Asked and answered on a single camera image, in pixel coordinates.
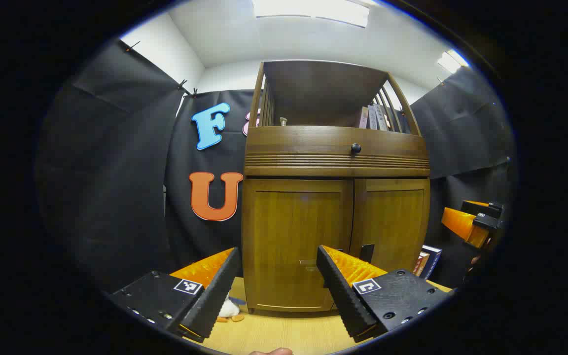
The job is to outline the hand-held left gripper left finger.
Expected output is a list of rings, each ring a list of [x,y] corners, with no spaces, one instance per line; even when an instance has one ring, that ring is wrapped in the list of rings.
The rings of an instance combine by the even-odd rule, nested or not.
[[[203,342],[240,265],[239,248],[230,248],[171,274],[148,272],[109,298],[158,330]]]

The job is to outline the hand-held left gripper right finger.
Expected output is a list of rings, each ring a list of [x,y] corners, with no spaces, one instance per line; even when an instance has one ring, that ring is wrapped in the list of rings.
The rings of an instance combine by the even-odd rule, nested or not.
[[[355,342],[401,332],[455,295],[455,290],[444,291],[411,271],[386,272],[324,245],[318,247],[316,261]]]

